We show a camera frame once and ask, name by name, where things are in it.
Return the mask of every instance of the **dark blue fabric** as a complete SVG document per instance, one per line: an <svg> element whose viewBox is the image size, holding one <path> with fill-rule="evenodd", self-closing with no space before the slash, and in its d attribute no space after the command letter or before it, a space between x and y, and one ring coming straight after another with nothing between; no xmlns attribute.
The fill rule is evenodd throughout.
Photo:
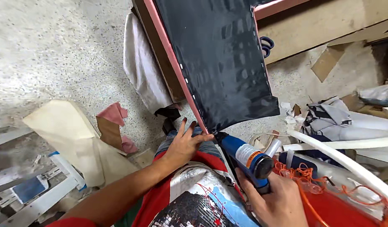
<svg viewBox="0 0 388 227"><path fill-rule="evenodd" d="M323 135L311 135L310 137L315 138L316 140L318 140L320 142L331 142L331 140L329 138L327 138L327 137L325 137ZM337 151L345 154L345 150L343 150L343 149L338 149ZM328 160L327 163L330 163L331 165L334 165L334 166L337 166L337 167L344 168L340 163L338 163L334 159L330 158L329 156L323 154L319 150L298 151L298 153L301 153L303 155L306 155L306 156L309 156L309 157L313 157L313 158L316 158L316 159L321 158L321 160L323 160L324 162L326 162Z"/></svg>
<svg viewBox="0 0 388 227"><path fill-rule="evenodd" d="M281 153L281 155L279 156L279 159L278 161L281 162L281 163L286 163L286 156L288 155L287 152L284 152L284 153ZM312 163L312 162L309 162L309 161L306 161L304 160L303 158L300 158L300 157L297 157L297 156L294 156L292 158L292 165L291 165L291 168L293 169L297 169L299 168L300 164L301 163L305 163L307 165L308 168L313 168L313 171L312 171L312 178L313 179L317 179L318 176L317 176L317 166L316 164Z"/></svg>

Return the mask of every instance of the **wood plank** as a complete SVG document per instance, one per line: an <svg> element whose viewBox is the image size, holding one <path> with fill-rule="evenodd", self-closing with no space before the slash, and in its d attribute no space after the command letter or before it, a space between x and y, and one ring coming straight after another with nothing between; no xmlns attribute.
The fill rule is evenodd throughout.
<svg viewBox="0 0 388 227"><path fill-rule="evenodd" d="M163 48L161 39L159 38L144 1L132 0L132 3L136 9L139 19L141 20L142 27L144 28L146 37L151 45L156 62L158 63L163 79L165 80L166 87L169 90L171 100L174 103L185 100L186 96L184 95L176 73L174 72L169 58L167 57L166 50Z"/></svg>
<svg viewBox="0 0 388 227"><path fill-rule="evenodd" d="M266 64L388 19L388 0L308 1L257 21L258 36L275 47Z"/></svg>
<svg viewBox="0 0 388 227"><path fill-rule="evenodd" d="M382 21L370 27L364 28L347 36L336 39L328 44L328 46L350 43L361 40L379 40L388 37L388 20Z"/></svg>

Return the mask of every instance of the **scissors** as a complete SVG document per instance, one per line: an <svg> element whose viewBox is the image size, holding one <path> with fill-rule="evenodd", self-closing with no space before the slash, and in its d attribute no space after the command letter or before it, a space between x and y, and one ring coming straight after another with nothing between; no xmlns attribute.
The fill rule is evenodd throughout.
<svg viewBox="0 0 388 227"><path fill-rule="evenodd" d="M271 49L274 47L274 41L266 36L262 36L260 37L260 43L261 49L265 52L265 54L263 53L264 58L267 58L271 53Z"/></svg>

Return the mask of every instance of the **terrazzo floor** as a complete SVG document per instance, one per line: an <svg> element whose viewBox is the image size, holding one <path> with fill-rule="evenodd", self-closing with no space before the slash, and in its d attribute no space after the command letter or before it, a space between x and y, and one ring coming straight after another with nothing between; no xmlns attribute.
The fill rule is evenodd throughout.
<svg viewBox="0 0 388 227"><path fill-rule="evenodd" d="M24 127L23 117L51 99L61 99L75 101L97 129L96 114L119 101L129 111L121 134L140 152L156 149L164 139L163 117L146 109L123 70L124 24L131 7L129 0L0 0L0 127ZM269 64L273 95L304 107L382 80L371 48L354 43L321 83L310 68L324 49ZM181 105L182 117L194 120L188 104ZM259 132L284 132L283 118L246 121L225 131L248 141ZM29 135L0 150L16 154L8 162L19 165L52 148Z"/></svg>

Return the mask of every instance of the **person's right hand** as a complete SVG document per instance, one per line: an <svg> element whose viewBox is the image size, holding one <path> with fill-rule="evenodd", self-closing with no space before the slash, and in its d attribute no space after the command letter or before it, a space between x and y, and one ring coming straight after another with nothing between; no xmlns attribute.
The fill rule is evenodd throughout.
<svg viewBox="0 0 388 227"><path fill-rule="evenodd" d="M271 173L268 176L271 193L261 196L244 173L239 168L235 170L252 211L261 224L268 227L308 226L299 188L295 182Z"/></svg>

